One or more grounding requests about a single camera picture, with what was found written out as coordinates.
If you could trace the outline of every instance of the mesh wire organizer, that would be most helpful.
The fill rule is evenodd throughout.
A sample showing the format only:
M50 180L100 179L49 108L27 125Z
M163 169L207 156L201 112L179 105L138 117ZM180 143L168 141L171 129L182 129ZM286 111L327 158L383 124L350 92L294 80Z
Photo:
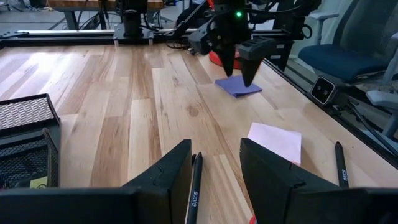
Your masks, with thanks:
M49 131L0 146L0 188L29 187L31 180L47 177L46 187L58 187L58 150Z
M0 137L21 131L60 126L48 94L0 101Z

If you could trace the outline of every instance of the blue chair seat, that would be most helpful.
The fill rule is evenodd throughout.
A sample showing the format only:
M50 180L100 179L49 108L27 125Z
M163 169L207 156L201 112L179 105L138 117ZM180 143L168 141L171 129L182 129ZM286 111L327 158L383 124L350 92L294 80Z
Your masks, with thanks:
M388 63L343 49L337 45L325 44L303 48L298 57L313 68L352 83L358 75L379 72Z

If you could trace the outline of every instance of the wooden table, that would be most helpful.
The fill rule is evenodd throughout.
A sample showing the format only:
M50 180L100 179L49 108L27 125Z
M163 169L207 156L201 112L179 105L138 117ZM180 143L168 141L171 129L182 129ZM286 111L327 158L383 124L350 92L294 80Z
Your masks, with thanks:
M78 27L75 11L99 11L102 4L100 0L87 0L87 3L85 0L48 0L48 3L54 10L64 13L70 30L76 30ZM105 4L107 10L115 10L115 0L107 0ZM159 11L163 6L163 0L148 0L149 12Z
M239 141L252 122L301 132L301 166L324 179L338 183L339 141L350 186L398 187L395 168L264 64L263 91L240 99L214 85L225 75L207 57L164 45L4 49L0 70L0 100L50 94L62 187L120 186L192 139L204 154L198 223L248 223Z

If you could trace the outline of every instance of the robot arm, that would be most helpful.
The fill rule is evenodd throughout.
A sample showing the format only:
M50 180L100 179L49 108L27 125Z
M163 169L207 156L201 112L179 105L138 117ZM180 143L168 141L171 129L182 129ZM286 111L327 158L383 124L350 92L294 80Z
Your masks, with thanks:
M321 0L297 0L294 7L285 11L269 12L246 9L244 0L215 0L214 15L206 23L189 36L191 47L200 54L214 51L220 58L224 71L232 75L235 50L238 50L242 76L245 86L249 86L264 56L270 52L267 49L275 46L272 38L252 39L252 30L248 24L248 13L258 17L275 19L280 15L294 15L295 21L284 30L292 34L293 39L303 39L302 27L305 16L316 10Z

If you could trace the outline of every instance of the yellow sticky note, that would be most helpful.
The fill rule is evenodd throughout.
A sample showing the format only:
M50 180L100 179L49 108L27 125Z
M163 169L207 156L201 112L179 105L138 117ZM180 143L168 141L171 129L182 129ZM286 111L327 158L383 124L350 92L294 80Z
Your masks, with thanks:
M46 188L47 177L41 177L30 181L30 188Z

